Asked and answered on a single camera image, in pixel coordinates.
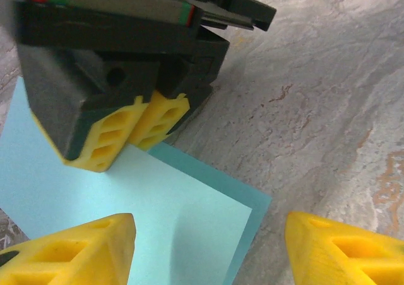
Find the yellow foam pad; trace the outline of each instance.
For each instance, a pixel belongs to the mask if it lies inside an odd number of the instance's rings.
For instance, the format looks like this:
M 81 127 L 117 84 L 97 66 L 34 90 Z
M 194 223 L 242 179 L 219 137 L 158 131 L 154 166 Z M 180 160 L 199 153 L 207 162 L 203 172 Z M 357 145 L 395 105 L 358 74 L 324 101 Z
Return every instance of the yellow foam pad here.
M 118 153 L 122 150 L 135 124 L 144 113 L 147 103 L 143 97 L 135 98 L 134 104 L 125 106 L 94 123 L 87 135 L 80 156 L 73 160 L 66 160 L 58 151 L 53 141 L 43 129 L 39 120 L 33 115 L 38 127 L 53 146 L 63 164 L 90 171 L 103 172 L 107 170 Z
M 285 241 L 296 285 L 404 285 L 404 241 L 303 212 Z
M 0 252 L 19 252 L 0 266 L 0 284 L 126 285 L 135 236 L 133 216 L 116 214 L 12 246 Z
M 189 102 L 185 96 L 180 94 L 176 99 L 166 99 L 160 92 L 154 91 L 128 142 L 148 150 L 165 140 L 167 133 L 189 110 Z

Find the rust-colored stain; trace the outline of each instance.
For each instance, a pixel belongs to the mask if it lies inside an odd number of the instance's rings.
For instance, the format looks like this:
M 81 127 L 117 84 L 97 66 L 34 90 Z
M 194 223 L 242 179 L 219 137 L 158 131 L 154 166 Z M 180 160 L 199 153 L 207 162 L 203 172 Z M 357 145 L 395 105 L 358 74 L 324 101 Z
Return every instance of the rust-colored stain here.
M 355 151 L 355 158 L 352 160 L 352 162 L 348 165 L 348 167 L 347 167 L 346 169 L 340 171 L 340 174 L 345 174 L 345 173 L 347 173 L 347 172 L 351 169 L 352 165 L 353 165 L 353 164 L 356 162 L 356 160 L 358 159 L 358 150 L 361 149 L 361 148 L 365 145 L 365 142 L 366 142 L 367 139 L 370 137 L 370 135 L 371 135 L 371 133 L 372 133 L 372 130 L 373 130 L 373 127 L 370 128 L 370 129 L 366 132 L 366 134 L 364 135 L 364 137 L 360 139 L 360 141 L 358 142 L 356 151 Z
M 238 48 L 244 44 L 251 43 L 254 40 L 253 37 L 243 37 L 241 33 L 241 30 L 237 30 L 234 34 L 234 37 L 231 41 L 234 48 Z
M 386 165 L 385 172 L 377 177 L 381 187 L 373 195 L 373 202 L 374 205 L 391 202 L 388 207 L 391 222 L 384 233 L 389 236 L 395 236 L 400 228 L 398 209 L 404 202 L 404 193 L 401 188 L 401 183 L 404 180 L 404 150 L 388 154 Z
M 310 123 L 310 116 L 306 117 L 306 122 L 304 122 L 302 128 L 300 130 L 303 130 L 304 128 L 306 128 L 306 126 Z
M 280 95 L 280 97 L 276 98 L 276 99 L 271 99 L 269 101 L 269 103 L 275 102 L 275 101 L 279 101 L 279 100 L 283 100 L 284 98 L 286 98 L 286 96 L 289 93 L 289 89 L 291 89 L 293 87 L 293 84 L 291 85 L 287 85 L 287 86 L 282 86 L 282 94 Z

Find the marble countertop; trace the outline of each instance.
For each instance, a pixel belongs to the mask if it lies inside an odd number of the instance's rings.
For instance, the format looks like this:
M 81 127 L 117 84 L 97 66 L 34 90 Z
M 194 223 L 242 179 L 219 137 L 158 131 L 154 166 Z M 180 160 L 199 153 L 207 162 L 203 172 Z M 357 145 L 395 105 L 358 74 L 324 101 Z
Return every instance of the marble countertop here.
M 293 284 L 291 210 L 404 239 L 404 0 L 260 1 L 269 31 L 222 32 L 215 93 L 171 141 L 273 197 L 235 283 Z M 19 73 L 1 32 L 0 128 Z

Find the light blue paper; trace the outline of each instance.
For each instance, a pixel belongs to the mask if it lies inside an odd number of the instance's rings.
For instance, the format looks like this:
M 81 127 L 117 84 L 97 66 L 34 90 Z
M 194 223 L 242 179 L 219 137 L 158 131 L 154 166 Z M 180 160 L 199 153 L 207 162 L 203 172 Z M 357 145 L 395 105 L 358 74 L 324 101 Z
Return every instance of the light blue paper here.
M 165 143 L 155 146 L 149 150 L 149 153 L 166 164 L 252 208 L 246 228 L 223 282 L 223 285 L 231 285 L 261 225 L 261 221 L 268 211 L 271 197 Z
M 0 207 L 30 238 L 132 212 L 129 285 L 223 284 L 251 208 L 126 147 L 107 173 L 63 166 L 33 122 L 22 80 L 0 138 Z

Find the screw hole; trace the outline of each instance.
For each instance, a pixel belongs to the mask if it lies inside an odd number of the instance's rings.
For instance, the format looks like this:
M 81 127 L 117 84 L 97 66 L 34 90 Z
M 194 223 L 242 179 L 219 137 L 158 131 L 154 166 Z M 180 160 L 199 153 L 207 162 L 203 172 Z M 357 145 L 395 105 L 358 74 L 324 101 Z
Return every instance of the screw hole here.
M 111 224 L 110 221 L 103 220 L 96 222 L 94 225 L 91 225 L 91 227 L 95 229 L 101 229 L 101 228 L 107 228 L 110 224 Z
M 107 73 L 107 82 L 111 87 L 119 86 L 126 78 L 125 71 L 122 68 L 112 68 Z

